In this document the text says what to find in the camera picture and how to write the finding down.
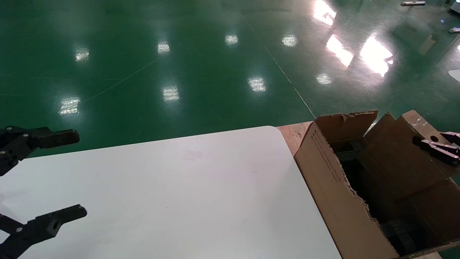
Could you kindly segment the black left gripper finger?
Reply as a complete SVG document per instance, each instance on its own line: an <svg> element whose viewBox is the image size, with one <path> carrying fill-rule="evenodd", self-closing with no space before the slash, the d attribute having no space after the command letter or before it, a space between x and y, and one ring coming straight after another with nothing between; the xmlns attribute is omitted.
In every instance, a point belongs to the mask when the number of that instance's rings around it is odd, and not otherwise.
<svg viewBox="0 0 460 259"><path fill-rule="evenodd" d="M1 214L0 229L9 236L0 245L2 259L18 259L31 246L56 237L63 224L87 216L81 205L47 213L22 224Z"/></svg>
<svg viewBox="0 0 460 259"><path fill-rule="evenodd" d="M52 149L78 143L74 129L51 131L48 127L20 128L9 125L0 130L0 175L4 176L36 149Z"/></svg>

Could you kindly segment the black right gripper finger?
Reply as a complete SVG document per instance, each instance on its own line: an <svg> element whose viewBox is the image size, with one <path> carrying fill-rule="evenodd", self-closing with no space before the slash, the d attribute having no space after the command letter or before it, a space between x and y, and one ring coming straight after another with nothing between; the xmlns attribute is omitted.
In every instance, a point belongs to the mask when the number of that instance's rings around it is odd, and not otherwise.
<svg viewBox="0 0 460 259"><path fill-rule="evenodd" d="M440 132L440 134L452 144L460 146L460 133L458 132Z"/></svg>
<svg viewBox="0 0 460 259"><path fill-rule="evenodd" d="M442 144L439 142L433 142L431 140L422 139L420 137L413 137L412 143L421 150L427 152L432 157L444 162L453 167L459 166L459 146Z"/></svg>

